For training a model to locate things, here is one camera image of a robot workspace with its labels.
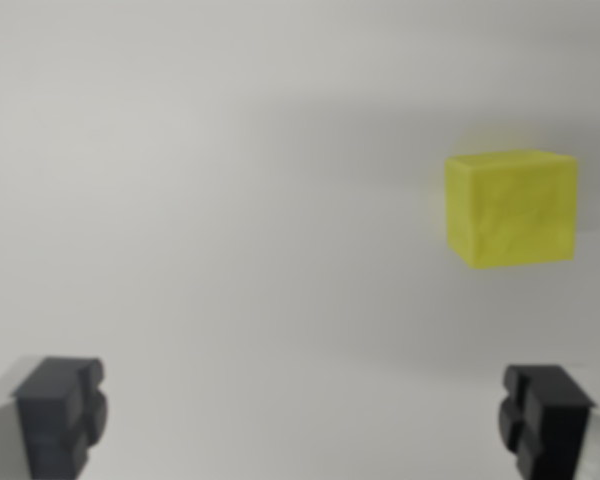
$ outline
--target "white surface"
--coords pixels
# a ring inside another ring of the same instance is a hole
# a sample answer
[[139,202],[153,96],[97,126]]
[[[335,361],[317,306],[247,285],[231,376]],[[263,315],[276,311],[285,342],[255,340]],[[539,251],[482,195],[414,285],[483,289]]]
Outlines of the white surface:
[[[577,260],[470,271],[458,150],[581,158]],[[517,478],[600,363],[600,0],[0,1],[0,369],[100,355],[85,480]]]

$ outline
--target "yellow cube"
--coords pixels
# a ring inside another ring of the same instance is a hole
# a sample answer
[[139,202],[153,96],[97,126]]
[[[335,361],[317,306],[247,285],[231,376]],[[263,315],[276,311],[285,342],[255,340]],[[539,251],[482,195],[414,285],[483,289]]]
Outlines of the yellow cube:
[[578,166],[537,150],[452,157],[447,240],[471,267],[571,260]]

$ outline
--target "cube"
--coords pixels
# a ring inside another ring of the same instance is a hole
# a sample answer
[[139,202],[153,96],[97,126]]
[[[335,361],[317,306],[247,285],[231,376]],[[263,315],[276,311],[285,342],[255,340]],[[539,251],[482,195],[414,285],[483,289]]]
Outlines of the cube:
[[573,259],[577,176],[575,158],[537,150],[448,159],[449,246],[473,268]]

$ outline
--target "gray gripper arm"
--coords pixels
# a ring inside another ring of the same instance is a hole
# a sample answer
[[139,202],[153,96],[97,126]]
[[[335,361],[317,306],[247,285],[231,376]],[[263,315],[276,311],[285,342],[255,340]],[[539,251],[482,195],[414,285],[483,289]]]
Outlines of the gray gripper arm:
[[74,480],[102,436],[97,359],[25,357],[0,378],[0,480]]
[[500,435],[524,480],[600,480],[600,375],[557,365],[516,365]]

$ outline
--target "table surface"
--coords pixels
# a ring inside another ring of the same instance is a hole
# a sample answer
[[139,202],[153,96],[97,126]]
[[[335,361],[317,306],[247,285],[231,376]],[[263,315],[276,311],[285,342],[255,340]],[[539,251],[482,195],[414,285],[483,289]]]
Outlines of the table surface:
[[[574,262],[472,271],[451,153],[580,159]],[[84,480],[517,478],[600,366],[600,0],[0,2],[0,373],[100,356]]]

